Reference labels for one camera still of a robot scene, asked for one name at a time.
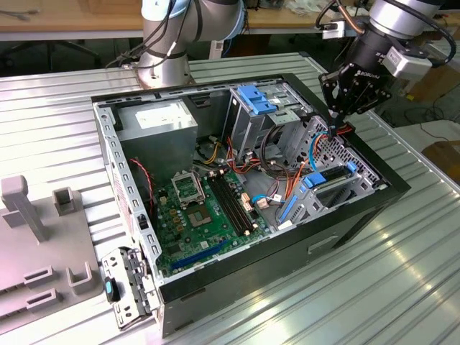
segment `expansion card bracket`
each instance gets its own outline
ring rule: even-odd
[[[124,330],[148,316],[158,322],[160,299],[139,250],[115,249],[102,258],[102,265],[106,276],[104,288],[109,302],[114,302],[118,328]]]

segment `slotted aluminum surface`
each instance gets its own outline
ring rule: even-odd
[[[191,70],[198,82],[292,72],[321,92],[318,67],[297,54],[198,61]],[[99,259],[129,240],[89,96],[137,89],[131,71],[115,69],[0,79],[0,175],[25,175],[32,199],[64,186],[79,190]],[[120,333],[100,295],[9,332],[0,344],[458,344],[459,195],[377,117],[352,122],[412,187],[352,243],[170,339],[161,340],[151,320]]]

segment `yellow cable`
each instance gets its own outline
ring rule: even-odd
[[[217,151],[219,149],[219,146],[221,146],[218,142],[216,143],[216,146],[214,146],[214,153],[213,155],[211,156],[211,158],[209,158],[208,160],[206,160],[205,162],[203,162],[204,164],[211,164],[217,157]]]

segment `white label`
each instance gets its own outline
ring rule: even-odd
[[[193,119],[178,103],[168,104],[162,108],[138,111],[136,118],[142,129],[158,127],[164,124],[177,124],[178,122]]]

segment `gray robot arm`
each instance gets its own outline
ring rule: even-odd
[[[242,0],[144,0],[142,16],[148,49],[137,73],[144,87],[157,88],[188,83],[188,44],[235,37],[244,26],[244,5]]]

